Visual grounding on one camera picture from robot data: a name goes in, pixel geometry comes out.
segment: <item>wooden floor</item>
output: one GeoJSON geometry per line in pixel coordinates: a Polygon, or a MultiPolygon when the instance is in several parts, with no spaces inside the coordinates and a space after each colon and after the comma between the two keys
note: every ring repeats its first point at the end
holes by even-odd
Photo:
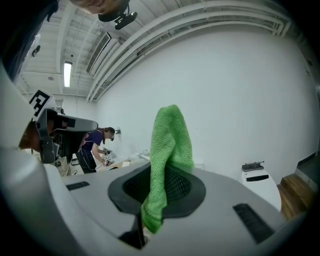
{"type": "Polygon", "coordinates": [[[287,221],[310,209],[315,194],[297,175],[291,174],[282,178],[277,187],[281,197],[281,212],[287,221]]]}

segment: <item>black shorts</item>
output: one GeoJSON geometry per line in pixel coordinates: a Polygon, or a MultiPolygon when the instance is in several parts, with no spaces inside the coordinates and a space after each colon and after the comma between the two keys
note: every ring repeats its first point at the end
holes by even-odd
{"type": "Polygon", "coordinates": [[[96,173],[96,162],[91,152],[80,150],[75,154],[79,164],[85,174],[96,173]]]}

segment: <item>green towel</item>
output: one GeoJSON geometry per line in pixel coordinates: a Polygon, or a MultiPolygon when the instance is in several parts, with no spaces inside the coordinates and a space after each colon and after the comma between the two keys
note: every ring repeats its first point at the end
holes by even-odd
{"type": "Polygon", "coordinates": [[[141,217],[147,229],[155,234],[161,227],[162,209],[167,206],[166,163],[194,166],[187,126],[176,105],[162,107],[156,115],[151,139],[150,162],[150,193],[141,206],[141,217]]]}

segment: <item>fluorescent light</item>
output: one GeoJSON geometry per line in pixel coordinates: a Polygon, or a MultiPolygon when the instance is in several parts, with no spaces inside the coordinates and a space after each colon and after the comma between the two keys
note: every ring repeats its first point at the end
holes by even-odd
{"type": "Polygon", "coordinates": [[[64,68],[63,68],[64,87],[70,87],[71,67],[72,67],[71,62],[64,63],[64,68]]]}

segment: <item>purple shirt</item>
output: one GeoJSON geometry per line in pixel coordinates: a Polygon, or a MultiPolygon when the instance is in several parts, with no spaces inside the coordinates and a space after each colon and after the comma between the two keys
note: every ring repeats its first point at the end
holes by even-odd
{"type": "Polygon", "coordinates": [[[82,149],[87,153],[92,150],[94,143],[100,146],[102,141],[102,132],[100,132],[99,130],[95,130],[93,132],[88,133],[88,135],[89,137],[84,139],[86,143],[82,146],[82,149]]]}

